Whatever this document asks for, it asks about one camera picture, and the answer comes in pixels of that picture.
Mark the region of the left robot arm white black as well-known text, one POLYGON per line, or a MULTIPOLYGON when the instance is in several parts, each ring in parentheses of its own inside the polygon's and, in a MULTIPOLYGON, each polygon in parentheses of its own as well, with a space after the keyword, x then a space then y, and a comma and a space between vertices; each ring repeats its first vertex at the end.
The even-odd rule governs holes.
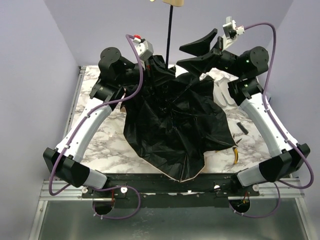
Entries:
POLYGON ((58 177, 74 187, 103 189, 108 177, 81 163, 94 134, 119 102, 128 101, 140 92, 152 70, 151 60, 155 61, 157 71, 175 75, 175 68, 166 69, 162 56, 155 56, 152 49, 142 49, 140 45, 132 46, 132 49, 137 63, 123 57, 116 47, 107 47, 101 52, 100 76, 76 125, 55 149, 47 148, 43 153, 50 182, 58 177))

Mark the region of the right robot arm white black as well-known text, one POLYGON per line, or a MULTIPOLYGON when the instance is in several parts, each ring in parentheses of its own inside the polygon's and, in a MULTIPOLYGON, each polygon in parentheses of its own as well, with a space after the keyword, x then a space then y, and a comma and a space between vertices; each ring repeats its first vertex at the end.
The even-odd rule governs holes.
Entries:
POLYGON ((224 35, 218 37, 215 45, 211 47, 218 31, 215 28, 206 36, 180 46, 180 51, 193 57, 177 61, 178 66, 198 76, 216 68, 238 78, 228 83, 230 97, 253 121, 271 158, 234 174, 231 185, 236 189, 264 182, 280 182, 283 177, 307 164, 307 156, 311 151, 306 143, 300 144, 287 131, 266 98, 267 88, 262 87, 257 80, 260 74, 270 73, 275 55, 269 54, 261 46, 241 55, 227 51, 248 29, 249 26, 225 29, 224 35))

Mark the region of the beige folding umbrella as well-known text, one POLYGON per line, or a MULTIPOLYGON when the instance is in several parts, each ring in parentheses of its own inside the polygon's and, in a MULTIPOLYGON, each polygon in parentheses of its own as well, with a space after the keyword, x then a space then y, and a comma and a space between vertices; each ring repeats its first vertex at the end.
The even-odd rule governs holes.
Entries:
POLYGON ((213 79, 190 72, 160 86, 148 76, 123 103, 123 134, 135 153, 170 179, 186 182, 205 167, 204 154, 235 146, 223 109, 214 102, 213 79))

